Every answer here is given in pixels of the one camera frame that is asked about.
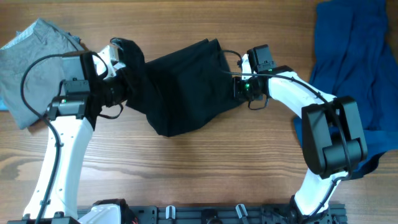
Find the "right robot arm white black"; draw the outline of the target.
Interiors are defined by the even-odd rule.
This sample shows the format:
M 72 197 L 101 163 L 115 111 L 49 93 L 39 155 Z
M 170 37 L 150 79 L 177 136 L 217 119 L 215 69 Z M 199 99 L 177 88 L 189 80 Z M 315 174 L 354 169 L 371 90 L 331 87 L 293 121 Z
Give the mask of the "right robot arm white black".
M 267 45 L 248 50 L 237 64 L 241 72 L 233 78 L 235 99 L 279 101 L 302 122 L 302 153 L 308 170 L 290 200 L 288 221 L 323 218 L 338 184 L 350 180 L 368 155 L 357 103 L 350 96 L 337 97 L 315 88 L 286 65 L 276 66 Z

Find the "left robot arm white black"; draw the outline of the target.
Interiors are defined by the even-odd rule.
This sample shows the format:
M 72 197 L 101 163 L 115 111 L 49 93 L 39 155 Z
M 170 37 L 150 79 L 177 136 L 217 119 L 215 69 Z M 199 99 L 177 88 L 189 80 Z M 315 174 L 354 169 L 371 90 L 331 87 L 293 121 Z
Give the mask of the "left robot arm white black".
M 102 108 L 121 106 L 127 86 L 109 76 L 111 64 L 96 52 L 61 54 L 71 62 L 74 76 L 60 83 L 58 95 L 44 115 L 34 111 L 49 128 L 39 179 L 19 223 L 76 223 L 77 196 L 83 158 Z

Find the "black shorts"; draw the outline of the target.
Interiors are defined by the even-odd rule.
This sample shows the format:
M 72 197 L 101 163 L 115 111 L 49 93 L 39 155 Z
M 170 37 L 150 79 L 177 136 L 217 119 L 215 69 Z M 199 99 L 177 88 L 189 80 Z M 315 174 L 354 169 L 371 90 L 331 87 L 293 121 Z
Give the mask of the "black shorts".
M 204 39 L 150 62 L 132 40 L 114 37 L 110 42 L 125 64 L 121 73 L 129 88 L 126 106 L 144 113 L 159 135 L 200 129 L 241 105 L 233 96 L 233 78 L 217 39 Z

